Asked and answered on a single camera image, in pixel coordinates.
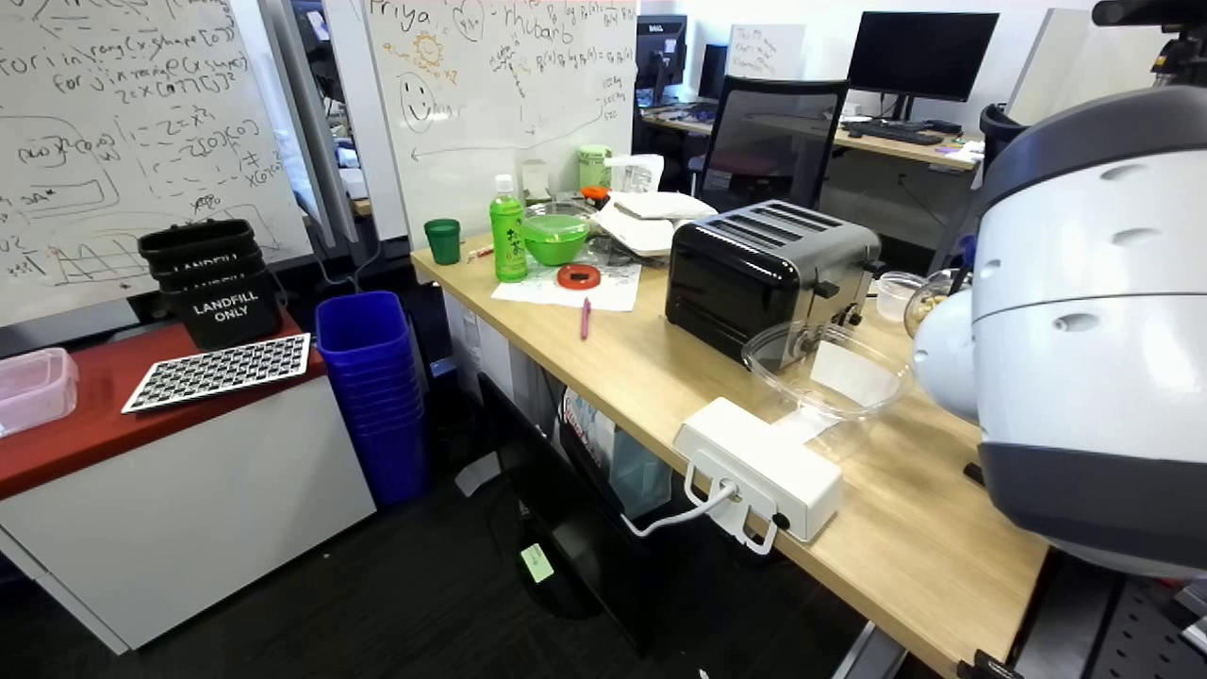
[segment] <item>blue bin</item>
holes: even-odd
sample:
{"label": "blue bin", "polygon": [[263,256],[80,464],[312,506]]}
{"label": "blue bin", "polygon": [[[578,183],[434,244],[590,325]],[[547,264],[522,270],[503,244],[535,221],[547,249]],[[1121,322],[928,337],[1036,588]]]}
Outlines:
{"label": "blue bin", "polygon": [[378,508],[425,488],[421,391],[412,325],[396,295],[364,291],[318,304],[318,350]]}

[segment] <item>black toaster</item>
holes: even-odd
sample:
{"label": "black toaster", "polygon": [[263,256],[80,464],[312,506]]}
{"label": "black toaster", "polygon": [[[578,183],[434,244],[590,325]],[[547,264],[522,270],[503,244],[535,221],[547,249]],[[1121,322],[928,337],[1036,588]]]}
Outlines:
{"label": "black toaster", "polygon": [[876,269],[876,231],[784,201],[747,203],[675,231],[669,322],[730,358],[784,325],[788,367],[830,327],[861,325]]}

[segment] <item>computer monitor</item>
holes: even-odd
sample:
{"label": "computer monitor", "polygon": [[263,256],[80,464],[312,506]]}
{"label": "computer monitor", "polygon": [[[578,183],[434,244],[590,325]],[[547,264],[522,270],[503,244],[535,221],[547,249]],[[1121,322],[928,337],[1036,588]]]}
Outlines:
{"label": "computer monitor", "polygon": [[688,64],[688,15],[637,15],[637,90],[665,90],[684,84]]}
{"label": "computer monitor", "polygon": [[991,30],[997,12],[862,12],[849,86],[899,94],[899,117],[913,96],[967,103]]}

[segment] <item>green bottle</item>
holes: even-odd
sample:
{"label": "green bottle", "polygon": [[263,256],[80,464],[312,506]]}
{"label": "green bottle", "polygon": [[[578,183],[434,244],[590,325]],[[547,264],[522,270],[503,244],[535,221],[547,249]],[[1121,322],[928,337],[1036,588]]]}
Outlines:
{"label": "green bottle", "polygon": [[491,201],[491,236],[495,236],[495,278],[529,278],[523,242],[523,201],[517,192],[513,173],[495,178],[495,201]]}

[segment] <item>white robot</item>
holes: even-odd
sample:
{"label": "white robot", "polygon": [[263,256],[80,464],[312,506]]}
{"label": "white robot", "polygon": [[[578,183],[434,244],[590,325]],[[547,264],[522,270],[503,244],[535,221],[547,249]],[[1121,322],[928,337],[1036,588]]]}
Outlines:
{"label": "white robot", "polygon": [[1124,572],[1207,572],[1207,86],[1057,114],[976,192],[973,291],[916,378],[981,422],[991,501]]}

